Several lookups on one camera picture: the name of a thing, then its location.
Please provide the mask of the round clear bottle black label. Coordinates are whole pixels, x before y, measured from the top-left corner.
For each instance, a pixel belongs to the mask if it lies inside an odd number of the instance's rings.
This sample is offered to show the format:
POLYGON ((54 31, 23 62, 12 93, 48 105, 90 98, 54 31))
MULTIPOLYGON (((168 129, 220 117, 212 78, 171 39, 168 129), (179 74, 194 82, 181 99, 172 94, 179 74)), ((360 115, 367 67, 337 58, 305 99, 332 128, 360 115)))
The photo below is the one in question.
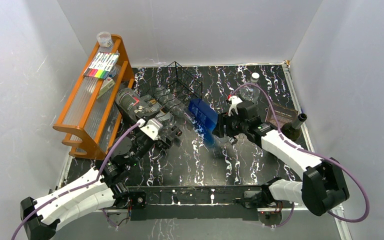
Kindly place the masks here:
POLYGON ((149 105, 131 88, 123 88, 117 92, 115 106, 122 117, 131 123, 136 123, 153 112, 149 105))

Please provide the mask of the clear bottle white cap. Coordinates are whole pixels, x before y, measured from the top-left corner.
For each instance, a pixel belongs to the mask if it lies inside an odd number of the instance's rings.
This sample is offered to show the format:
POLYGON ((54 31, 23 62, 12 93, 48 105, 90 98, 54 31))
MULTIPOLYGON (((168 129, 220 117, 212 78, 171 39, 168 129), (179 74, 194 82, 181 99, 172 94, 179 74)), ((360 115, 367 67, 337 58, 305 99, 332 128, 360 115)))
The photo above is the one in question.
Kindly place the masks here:
MULTIPOLYGON (((257 72, 253 72, 251 74, 250 80, 247 83, 258 85, 259 78, 260 78, 260 74, 257 72)), ((253 104, 257 104, 261 91, 256 86, 246 85, 239 90, 239 94, 243 100, 250 101, 253 104)))

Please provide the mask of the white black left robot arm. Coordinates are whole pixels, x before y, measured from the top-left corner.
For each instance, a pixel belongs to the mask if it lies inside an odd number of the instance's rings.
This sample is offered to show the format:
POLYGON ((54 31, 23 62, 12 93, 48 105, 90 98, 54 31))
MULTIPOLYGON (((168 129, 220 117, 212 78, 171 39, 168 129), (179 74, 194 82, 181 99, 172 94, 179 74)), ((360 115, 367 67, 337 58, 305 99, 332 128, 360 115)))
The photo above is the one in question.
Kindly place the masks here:
POLYGON ((107 208, 144 209, 146 193, 130 190, 125 181, 131 167, 153 147, 169 149, 182 135, 177 126, 161 126, 160 122, 140 119, 110 147, 102 164, 49 193, 20 202, 21 223, 12 235, 24 229, 29 240, 50 240, 68 223, 92 212, 107 208))

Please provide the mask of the square clear bottle black cap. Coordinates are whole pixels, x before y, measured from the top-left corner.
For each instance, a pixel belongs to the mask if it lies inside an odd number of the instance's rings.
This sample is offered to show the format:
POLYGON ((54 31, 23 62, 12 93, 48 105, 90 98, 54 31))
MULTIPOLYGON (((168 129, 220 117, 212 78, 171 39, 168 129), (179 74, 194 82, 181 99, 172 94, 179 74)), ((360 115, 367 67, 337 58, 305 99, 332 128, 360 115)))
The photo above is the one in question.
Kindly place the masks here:
POLYGON ((153 112, 159 110, 159 113, 156 115, 155 118, 158 120, 162 120, 162 118, 165 116, 165 113, 162 111, 162 106, 160 105, 160 103, 149 94, 141 96, 141 99, 145 101, 145 103, 150 107, 153 112))

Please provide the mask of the olive green wine bottle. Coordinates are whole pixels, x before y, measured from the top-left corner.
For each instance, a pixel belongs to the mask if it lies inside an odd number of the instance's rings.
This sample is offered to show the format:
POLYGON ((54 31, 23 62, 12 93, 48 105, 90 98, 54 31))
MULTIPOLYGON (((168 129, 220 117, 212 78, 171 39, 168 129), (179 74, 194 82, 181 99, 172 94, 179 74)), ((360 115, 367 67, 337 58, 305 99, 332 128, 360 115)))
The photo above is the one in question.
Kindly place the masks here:
POLYGON ((291 122, 285 123, 281 127, 281 133, 292 141, 296 141, 302 135, 302 124, 307 120, 308 116, 305 113, 297 115, 296 119, 291 122))

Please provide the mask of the blue glass bottle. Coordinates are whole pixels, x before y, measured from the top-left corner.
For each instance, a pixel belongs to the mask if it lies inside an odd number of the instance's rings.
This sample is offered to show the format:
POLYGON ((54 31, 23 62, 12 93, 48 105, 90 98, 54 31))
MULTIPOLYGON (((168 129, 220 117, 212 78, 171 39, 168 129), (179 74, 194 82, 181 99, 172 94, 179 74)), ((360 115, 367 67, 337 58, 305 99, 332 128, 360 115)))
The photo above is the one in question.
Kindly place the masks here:
POLYGON ((213 130, 218 122, 217 112, 200 98, 191 99, 188 110, 196 120, 199 131, 203 133, 204 143, 212 147, 215 144, 213 130))

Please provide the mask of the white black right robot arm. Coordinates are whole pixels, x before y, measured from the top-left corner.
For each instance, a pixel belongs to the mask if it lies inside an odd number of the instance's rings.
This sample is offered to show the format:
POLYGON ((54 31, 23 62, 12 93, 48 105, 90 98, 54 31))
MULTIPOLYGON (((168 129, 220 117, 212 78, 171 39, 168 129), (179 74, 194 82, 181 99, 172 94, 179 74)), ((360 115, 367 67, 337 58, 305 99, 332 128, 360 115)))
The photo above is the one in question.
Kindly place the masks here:
POLYGON ((275 177, 262 184, 259 191, 245 191, 238 203, 245 208, 260 208, 289 201, 302 204, 314 215, 321 216, 349 199, 348 186, 337 161, 322 161, 320 157, 306 153, 299 144, 290 142, 273 124, 262 120, 252 102, 242 101, 235 95, 227 101, 229 109, 218 115, 213 135, 235 139, 244 134, 250 142, 276 156, 300 177, 300 181, 275 177))

